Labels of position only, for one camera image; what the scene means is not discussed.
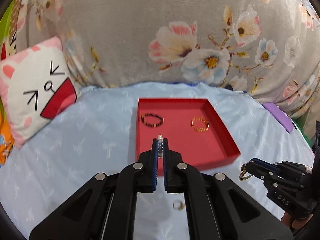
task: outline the white and pink pillow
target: white and pink pillow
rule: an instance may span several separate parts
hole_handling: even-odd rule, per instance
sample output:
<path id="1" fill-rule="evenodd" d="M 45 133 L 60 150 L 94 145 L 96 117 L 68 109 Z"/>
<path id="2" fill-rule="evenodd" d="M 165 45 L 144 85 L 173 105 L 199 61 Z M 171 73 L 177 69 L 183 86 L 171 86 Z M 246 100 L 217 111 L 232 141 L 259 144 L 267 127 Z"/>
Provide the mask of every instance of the white and pink pillow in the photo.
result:
<path id="1" fill-rule="evenodd" d="M 59 38 L 53 37 L 0 61 L 0 95 L 20 148 L 77 100 Z"/>

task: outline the black beaded bracelet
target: black beaded bracelet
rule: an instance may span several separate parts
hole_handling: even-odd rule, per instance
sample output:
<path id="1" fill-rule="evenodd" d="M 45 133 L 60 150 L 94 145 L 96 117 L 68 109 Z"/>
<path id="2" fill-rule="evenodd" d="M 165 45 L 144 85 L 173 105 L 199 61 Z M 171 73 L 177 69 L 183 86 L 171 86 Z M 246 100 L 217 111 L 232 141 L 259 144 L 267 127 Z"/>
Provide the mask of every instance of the black beaded bracelet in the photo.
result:
<path id="1" fill-rule="evenodd" d="M 159 118 L 160 119 L 160 122 L 159 123 L 148 123 L 144 118 L 146 116 L 153 116 L 153 117 L 156 117 L 156 118 Z M 147 113 L 147 114 L 142 114 L 141 115 L 141 121 L 147 125 L 147 126 L 150 126 L 150 127 L 157 127 L 157 126 L 160 126 L 161 124 L 164 123 L 164 119 L 159 116 L 158 114 L 152 114 L 152 113 Z"/>

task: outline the red mouth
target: red mouth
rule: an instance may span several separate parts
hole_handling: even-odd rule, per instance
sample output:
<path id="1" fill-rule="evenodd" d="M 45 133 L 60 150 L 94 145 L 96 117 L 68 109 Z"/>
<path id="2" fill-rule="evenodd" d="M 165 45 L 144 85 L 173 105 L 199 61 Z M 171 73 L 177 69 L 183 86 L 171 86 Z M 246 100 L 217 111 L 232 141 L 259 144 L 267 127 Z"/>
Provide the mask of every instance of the red mouth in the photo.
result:
<path id="1" fill-rule="evenodd" d="M 71 83 L 71 80 L 67 78 L 50 98 L 40 116 L 47 119 L 53 119 L 68 106 L 74 104 L 76 100 L 76 90 Z"/>

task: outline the white bed sheet pattern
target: white bed sheet pattern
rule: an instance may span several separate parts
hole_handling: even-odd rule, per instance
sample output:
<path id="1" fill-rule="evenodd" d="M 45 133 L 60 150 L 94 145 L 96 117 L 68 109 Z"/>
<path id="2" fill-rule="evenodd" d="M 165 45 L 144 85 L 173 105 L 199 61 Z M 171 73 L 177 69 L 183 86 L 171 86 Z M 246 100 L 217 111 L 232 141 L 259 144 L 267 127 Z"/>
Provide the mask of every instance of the white bed sheet pattern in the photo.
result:
<path id="1" fill-rule="evenodd" d="M 231 165 L 205 172 L 224 172 L 281 218 L 283 211 L 266 198 L 267 191 L 260 180 L 238 180 L 240 166 L 253 157 L 269 163 L 288 160 L 312 165 L 312 151 L 299 130 L 288 134 L 249 95 L 205 84 L 190 87 L 143 83 L 116 89 L 87 88 L 75 105 L 57 116 L 20 151 L 14 149 L 0 169 L 0 201 L 26 238 L 96 173 L 117 173 L 135 161 L 139 97 L 208 98 L 242 155 Z M 174 210 L 175 200 L 184 201 L 183 194 L 166 194 L 161 177 L 154 194 L 139 194 L 134 239 L 189 239 L 186 211 Z"/>

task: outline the red box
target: red box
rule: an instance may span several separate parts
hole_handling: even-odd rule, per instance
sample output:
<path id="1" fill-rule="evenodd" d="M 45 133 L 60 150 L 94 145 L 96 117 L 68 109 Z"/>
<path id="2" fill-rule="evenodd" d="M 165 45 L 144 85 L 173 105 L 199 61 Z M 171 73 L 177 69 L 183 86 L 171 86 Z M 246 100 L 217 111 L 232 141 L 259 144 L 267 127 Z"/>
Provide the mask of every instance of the red box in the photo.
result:
<path id="1" fill-rule="evenodd" d="M 141 121 L 141 115 L 158 114 L 164 123 L 149 127 Z M 183 162 L 200 171 L 231 164 L 239 155 L 229 131 L 207 99 L 139 98 L 136 129 L 136 160 L 140 153 L 151 149 L 152 140 L 161 134 L 168 138 L 169 149 L 179 152 Z M 209 123 L 206 132 L 191 127 L 194 117 L 204 117 Z M 156 117 L 147 116 L 147 122 L 158 123 Z M 205 128 L 200 121 L 195 126 Z M 158 161 L 158 175 L 163 175 L 163 161 Z"/>

